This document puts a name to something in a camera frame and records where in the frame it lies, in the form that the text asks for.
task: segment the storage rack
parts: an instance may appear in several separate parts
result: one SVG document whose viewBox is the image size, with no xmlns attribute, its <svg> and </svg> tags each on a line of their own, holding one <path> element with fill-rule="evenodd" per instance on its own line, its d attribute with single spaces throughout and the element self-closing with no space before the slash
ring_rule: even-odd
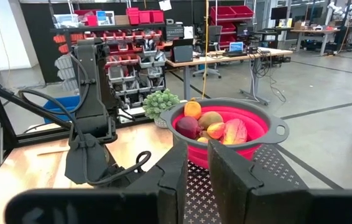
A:
<svg viewBox="0 0 352 224">
<path fill-rule="evenodd" d="M 129 108 L 142 106 L 143 100 L 149 93 L 164 90 L 166 87 L 164 69 L 165 55 L 159 53 L 163 48 L 162 31 L 164 23 L 139 24 L 136 26 L 96 26 L 51 29 L 57 35 L 54 41 L 60 44 L 59 51 L 67 54 L 76 41 L 100 37 L 110 49 L 107 64 L 109 85 L 116 90 L 125 105 Z M 153 29 L 155 32 L 145 34 L 140 29 Z M 138 47 L 139 39 L 153 39 L 157 42 L 157 49 L 144 51 Z"/>
<path fill-rule="evenodd" d="M 210 9 L 211 25 L 223 26 L 220 34 L 220 49 L 227 49 L 237 39 L 237 23 L 253 19 L 254 12 L 247 6 L 216 6 Z"/>
</svg>

